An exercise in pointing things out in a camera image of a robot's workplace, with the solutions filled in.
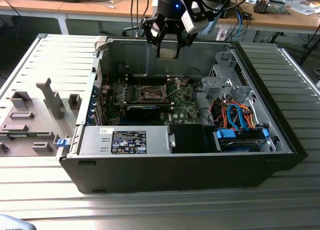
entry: blue cable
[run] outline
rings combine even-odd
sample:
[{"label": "blue cable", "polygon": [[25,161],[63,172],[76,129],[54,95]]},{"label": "blue cable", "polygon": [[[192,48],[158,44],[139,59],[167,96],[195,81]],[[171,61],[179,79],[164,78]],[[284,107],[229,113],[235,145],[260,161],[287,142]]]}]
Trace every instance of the blue cable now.
[{"label": "blue cable", "polygon": [[240,16],[240,14],[239,14],[238,11],[236,11],[235,9],[233,9],[233,11],[236,12],[236,14],[238,15],[238,19],[239,19],[239,29],[238,29],[238,33],[237,33],[235,39],[233,40],[233,41],[236,41],[236,40],[238,39],[239,33],[240,33],[240,31],[241,31],[242,19],[241,19],[241,16]]},{"label": "blue cable", "polygon": [[238,110],[238,114],[239,114],[239,120],[240,120],[240,124],[241,124],[241,127],[244,128],[246,131],[249,130],[246,122],[244,121],[244,118],[242,116],[242,110],[239,106],[237,106],[236,104],[231,104],[228,106],[228,111],[227,111],[227,117],[228,117],[228,122],[237,130],[239,131],[239,128],[237,125],[235,125],[232,120],[231,120],[231,116],[230,116],[230,113],[231,113],[231,109],[232,107],[235,106]]}]

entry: wooden desk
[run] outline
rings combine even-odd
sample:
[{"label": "wooden desk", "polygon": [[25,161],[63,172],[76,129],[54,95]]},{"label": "wooden desk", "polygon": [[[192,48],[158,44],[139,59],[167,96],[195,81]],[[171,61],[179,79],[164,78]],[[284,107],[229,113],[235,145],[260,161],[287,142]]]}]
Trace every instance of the wooden desk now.
[{"label": "wooden desk", "polygon": [[[104,3],[106,5],[112,5],[115,8],[111,9],[97,2],[90,2],[87,0],[80,0],[78,3],[63,3],[59,9],[60,13],[65,14],[85,14],[96,16],[115,16],[115,17],[130,17],[131,0],[114,0],[114,4]],[[139,0],[138,16],[142,17],[147,6],[147,0]],[[136,0],[133,1],[133,17],[137,16]],[[149,0],[149,8],[146,16],[152,16],[152,0]]]},{"label": "wooden desk", "polygon": [[[289,29],[302,29],[315,31],[320,23],[319,14],[312,14],[305,16],[301,13],[286,8],[283,15],[280,14],[257,14],[254,12],[253,4],[243,3],[241,5],[243,11],[252,14],[250,22],[251,28],[254,26],[267,27],[267,28],[285,28],[284,31]],[[219,20],[219,22],[227,21],[228,24],[236,24],[237,19],[233,16],[225,20]]]},{"label": "wooden desk", "polygon": [[[87,0],[80,0],[78,3],[36,0],[8,1],[23,16],[50,17],[58,19],[61,32],[63,34],[68,34],[66,19],[118,22],[131,21],[131,0],[114,0],[114,4],[105,3],[108,5],[114,5],[115,9],[111,9],[102,4]],[[143,15],[146,5],[147,0],[139,0],[139,18]],[[320,23],[319,15],[313,14],[310,16],[305,16],[291,9],[286,9],[283,15],[279,15],[256,14],[253,11],[253,4],[249,3],[243,3],[241,7],[244,11],[252,14],[252,20],[249,25],[250,30],[313,34]],[[4,0],[0,0],[0,14],[16,15],[16,13]],[[149,0],[149,9],[146,13],[146,16],[151,15],[152,0]],[[136,0],[134,0],[133,4],[133,20],[136,21]],[[236,23],[237,19],[231,14],[227,19],[219,19],[217,26],[228,29]]]},{"label": "wooden desk", "polygon": [[[63,2],[37,0],[7,0],[17,11],[59,13]],[[5,0],[0,0],[0,10],[12,10]]]}]

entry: power supply label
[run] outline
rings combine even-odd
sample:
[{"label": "power supply label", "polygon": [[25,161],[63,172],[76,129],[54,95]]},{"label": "power supply label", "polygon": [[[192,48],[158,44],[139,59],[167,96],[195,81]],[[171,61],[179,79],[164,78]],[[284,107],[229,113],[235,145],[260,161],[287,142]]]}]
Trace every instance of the power supply label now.
[{"label": "power supply label", "polygon": [[112,154],[146,154],[147,135],[145,131],[114,131]]}]

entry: motherboard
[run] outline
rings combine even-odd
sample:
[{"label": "motherboard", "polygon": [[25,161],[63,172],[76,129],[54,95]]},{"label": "motherboard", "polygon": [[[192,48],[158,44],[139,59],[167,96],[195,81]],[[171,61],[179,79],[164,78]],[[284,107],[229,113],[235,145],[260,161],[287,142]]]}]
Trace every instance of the motherboard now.
[{"label": "motherboard", "polygon": [[200,123],[194,86],[184,78],[110,79],[103,95],[106,125]]}]

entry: blue latch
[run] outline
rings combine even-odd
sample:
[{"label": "blue latch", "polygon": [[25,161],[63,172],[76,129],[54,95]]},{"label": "blue latch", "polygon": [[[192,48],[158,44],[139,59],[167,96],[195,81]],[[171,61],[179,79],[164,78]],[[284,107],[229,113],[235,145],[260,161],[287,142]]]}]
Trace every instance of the blue latch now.
[{"label": "blue latch", "polygon": [[236,134],[231,129],[219,129],[216,132],[217,138],[235,138]]},{"label": "blue latch", "polygon": [[56,143],[57,147],[69,147],[71,145],[71,138],[61,138]]},{"label": "blue latch", "polygon": [[270,134],[269,134],[267,129],[263,129],[262,132],[263,132],[265,138],[268,138],[270,136]]}]

